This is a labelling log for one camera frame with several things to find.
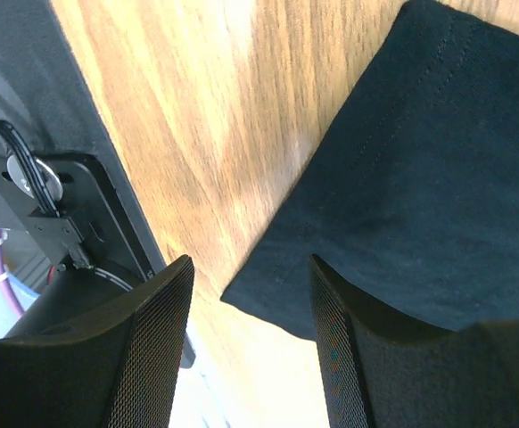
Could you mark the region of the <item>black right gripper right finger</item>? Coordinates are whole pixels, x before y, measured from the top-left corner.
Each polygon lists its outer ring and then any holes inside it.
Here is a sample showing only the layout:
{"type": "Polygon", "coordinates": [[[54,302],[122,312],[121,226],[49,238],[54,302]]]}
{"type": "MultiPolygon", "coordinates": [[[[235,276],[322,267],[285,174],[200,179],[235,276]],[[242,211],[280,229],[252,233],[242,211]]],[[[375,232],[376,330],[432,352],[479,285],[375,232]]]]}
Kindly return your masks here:
{"type": "Polygon", "coordinates": [[[310,260],[333,427],[519,427],[519,321],[453,332],[408,316],[310,260]]]}

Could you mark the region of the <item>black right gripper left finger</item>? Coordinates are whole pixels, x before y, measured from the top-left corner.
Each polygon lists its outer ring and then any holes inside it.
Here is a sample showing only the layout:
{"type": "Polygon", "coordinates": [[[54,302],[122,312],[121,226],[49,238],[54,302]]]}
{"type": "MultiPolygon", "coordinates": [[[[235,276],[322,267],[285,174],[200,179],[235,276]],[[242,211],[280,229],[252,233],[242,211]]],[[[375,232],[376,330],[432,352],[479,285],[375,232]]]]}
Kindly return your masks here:
{"type": "Polygon", "coordinates": [[[0,339],[0,427],[165,427],[194,285],[188,256],[143,284],[60,274],[0,339]]]}

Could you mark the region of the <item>black t shirt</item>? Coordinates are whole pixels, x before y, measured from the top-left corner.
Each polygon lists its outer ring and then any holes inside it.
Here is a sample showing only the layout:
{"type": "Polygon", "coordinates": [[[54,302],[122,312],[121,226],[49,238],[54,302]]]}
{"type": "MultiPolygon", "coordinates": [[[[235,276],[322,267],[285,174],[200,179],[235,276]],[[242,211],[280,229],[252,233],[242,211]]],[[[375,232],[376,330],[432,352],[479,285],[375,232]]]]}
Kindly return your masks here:
{"type": "Polygon", "coordinates": [[[519,319],[519,36],[402,5],[222,294],[310,340],[309,258],[427,323],[519,319]]]}

